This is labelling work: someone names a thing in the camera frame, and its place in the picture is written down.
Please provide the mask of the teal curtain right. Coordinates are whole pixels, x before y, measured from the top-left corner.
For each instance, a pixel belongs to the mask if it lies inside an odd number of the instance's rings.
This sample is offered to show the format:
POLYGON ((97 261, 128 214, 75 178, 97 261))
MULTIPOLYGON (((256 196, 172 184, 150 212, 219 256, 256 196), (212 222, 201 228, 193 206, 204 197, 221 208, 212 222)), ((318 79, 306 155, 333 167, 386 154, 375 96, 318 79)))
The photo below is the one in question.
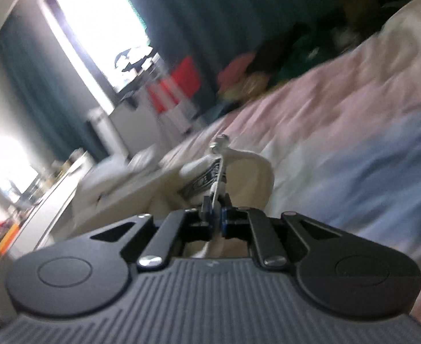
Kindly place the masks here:
POLYGON ((147 35, 171 67, 190 56, 201 77, 193 103, 201 113, 217 102, 217 75, 239 54, 311 23, 342 0, 130 0, 147 35))

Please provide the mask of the white vanity desk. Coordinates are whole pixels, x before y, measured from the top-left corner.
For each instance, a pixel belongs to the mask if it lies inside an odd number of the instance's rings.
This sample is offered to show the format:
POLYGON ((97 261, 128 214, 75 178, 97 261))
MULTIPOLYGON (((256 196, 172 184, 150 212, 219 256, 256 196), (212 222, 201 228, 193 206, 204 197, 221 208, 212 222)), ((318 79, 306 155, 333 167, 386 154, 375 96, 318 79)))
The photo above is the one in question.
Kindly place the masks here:
POLYGON ((68 167, 62 177, 49 189, 27 218, 19 225, 19 231, 0 259, 9 255, 12 259, 41 248, 52 228, 73 200, 79 181, 94 166, 94 159, 85 151, 68 167))

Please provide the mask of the teal curtain left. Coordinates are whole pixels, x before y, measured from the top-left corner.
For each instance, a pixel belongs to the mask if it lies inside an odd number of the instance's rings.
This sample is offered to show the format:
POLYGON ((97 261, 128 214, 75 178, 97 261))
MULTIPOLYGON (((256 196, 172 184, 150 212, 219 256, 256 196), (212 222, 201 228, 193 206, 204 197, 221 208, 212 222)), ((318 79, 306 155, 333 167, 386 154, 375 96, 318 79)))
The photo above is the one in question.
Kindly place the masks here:
POLYGON ((56 158, 66 159, 78 148, 97 162, 108 157, 94 129, 79 115, 44 59, 31 30, 15 13, 0 30, 0 56, 19 100, 56 158))

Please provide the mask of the pink and blue bedsheet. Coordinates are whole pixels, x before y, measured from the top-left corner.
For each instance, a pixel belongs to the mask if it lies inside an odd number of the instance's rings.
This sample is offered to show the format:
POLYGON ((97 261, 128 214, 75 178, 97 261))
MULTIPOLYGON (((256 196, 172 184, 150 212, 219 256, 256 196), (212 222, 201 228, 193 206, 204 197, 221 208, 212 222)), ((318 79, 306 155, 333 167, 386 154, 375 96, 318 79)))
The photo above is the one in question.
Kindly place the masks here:
MULTIPOLYGON (((273 167, 266 212, 294 210, 393 247, 421 269, 421 0, 353 51, 213 123, 162 159, 228 135, 273 167)), ((413 309, 421 322, 421 292, 413 309)))

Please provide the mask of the orange tray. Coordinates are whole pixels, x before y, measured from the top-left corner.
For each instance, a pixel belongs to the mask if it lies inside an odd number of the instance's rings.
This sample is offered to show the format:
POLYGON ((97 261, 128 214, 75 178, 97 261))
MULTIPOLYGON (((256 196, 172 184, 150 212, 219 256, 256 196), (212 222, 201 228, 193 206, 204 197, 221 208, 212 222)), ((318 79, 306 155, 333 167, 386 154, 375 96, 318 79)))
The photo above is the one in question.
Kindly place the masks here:
POLYGON ((0 255, 3 255, 10 243, 16 237, 19 231, 19 225, 14 221, 0 222, 0 255))

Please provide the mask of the black window frame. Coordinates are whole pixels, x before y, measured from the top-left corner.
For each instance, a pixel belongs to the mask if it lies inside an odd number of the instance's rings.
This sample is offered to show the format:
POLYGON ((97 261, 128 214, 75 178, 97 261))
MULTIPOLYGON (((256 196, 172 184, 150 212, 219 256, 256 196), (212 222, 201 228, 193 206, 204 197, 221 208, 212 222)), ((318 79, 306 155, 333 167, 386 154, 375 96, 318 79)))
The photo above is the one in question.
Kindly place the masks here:
POLYGON ((147 26, 130 0, 44 0, 71 47, 108 99, 120 103, 154 55, 147 26))

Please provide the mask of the silver tripod stand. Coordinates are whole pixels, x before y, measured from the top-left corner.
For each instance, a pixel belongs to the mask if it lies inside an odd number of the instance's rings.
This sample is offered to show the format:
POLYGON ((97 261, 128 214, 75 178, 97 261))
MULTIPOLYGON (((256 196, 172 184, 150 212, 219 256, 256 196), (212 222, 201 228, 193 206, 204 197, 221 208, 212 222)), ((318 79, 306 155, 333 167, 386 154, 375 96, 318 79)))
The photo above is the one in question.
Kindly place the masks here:
POLYGON ((150 108, 160 122, 168 125, 170 131, 188 135, 199 121, 199 111, 192 99, 187 99, 177 85, 167 79, 172 70, 158 53, 146 56, 135 63, 127 58, 122 73, 134 75, 135 78, 123 89, 122 100, 133 108, 140 105, 150 108), (153 86, 160 100, 168 108, 163 114, 157 114, 153 108, 147 92, 148 85, 153 86))

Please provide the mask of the teal curtain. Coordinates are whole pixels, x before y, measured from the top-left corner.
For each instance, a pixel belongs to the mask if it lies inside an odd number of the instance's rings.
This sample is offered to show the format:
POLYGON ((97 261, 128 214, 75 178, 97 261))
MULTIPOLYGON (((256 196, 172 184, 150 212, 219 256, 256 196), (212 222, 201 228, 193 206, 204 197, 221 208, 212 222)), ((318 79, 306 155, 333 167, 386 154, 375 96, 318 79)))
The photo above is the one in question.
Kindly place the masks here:
POLYGON ((147 35, 171 67, 190 56, 201 77, 193 103, 201 113, 217 102, 217 75, 239 54, 311 23, 342 0, 130 0, 147 35))
POLYGON ((0 30, 0 56, 19 100, 56 158, 66 159, 78 148, 97 162, 108 157, 94 129, 79 115, 44 59, 31 30, 15 13, 0 30))

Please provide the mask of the pink pillow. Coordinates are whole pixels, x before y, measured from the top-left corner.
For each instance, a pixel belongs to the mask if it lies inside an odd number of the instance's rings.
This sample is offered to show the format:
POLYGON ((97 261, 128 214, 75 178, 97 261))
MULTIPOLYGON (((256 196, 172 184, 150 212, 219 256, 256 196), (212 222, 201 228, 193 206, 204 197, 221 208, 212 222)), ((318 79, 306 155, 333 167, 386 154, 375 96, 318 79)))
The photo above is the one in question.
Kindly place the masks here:
POLYGON ((226 91, 237 84, 245 75, 247 67, 255 58, 255 52, 248 52, 237 56, 217 76, 220 91, 226 91))

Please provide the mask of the cream white hooded jacket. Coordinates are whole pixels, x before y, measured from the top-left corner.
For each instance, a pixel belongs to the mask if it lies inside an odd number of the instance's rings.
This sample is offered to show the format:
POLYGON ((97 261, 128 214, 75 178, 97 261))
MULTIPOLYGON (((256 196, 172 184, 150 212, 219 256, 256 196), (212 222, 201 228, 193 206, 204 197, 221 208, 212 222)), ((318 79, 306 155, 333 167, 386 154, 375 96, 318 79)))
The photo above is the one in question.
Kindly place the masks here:
POLYGON ((131 162, 112 156, 79 182, 73 199, 71 236, 80 236, 135 215, 150 214, 159 224, 174 210, 202 207, 219 194, 236 207, 266 207, 273 191, 271 164, 251 151, 228 148, 224 137, 211 152, 192 162, 155 166, 152 151, 131 162))

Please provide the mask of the pile of dark clothes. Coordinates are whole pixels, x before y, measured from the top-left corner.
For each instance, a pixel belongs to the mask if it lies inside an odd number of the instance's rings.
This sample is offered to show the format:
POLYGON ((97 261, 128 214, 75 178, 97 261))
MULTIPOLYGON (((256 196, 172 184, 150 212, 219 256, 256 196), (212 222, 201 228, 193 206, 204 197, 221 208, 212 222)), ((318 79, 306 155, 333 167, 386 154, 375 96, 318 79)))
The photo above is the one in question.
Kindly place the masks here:
POLYGON ((246 75, 263 75, 269 86, 292 79, 358 47, 381 31, 412 0, 341 0, 312 23, 296 22, 255 51, 246 75))

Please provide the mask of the red bag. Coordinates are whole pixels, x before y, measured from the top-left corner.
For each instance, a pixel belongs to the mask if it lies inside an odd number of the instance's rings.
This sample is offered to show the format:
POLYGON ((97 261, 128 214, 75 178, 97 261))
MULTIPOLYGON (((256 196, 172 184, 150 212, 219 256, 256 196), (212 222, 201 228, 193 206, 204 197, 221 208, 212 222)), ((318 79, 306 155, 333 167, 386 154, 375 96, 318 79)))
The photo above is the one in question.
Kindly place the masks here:
MULTIPOLYGON (((193 98, 201 87, 201 78, 191 56, 185 57, 172 70, 167 79, 173 81, 187 99, 193 98)), ((157 114, 163 114, 168 110, 160 100, 158 92, 154 90, 152 85, 147 86, 147 92, 149 93, 150 101, 157 114)))

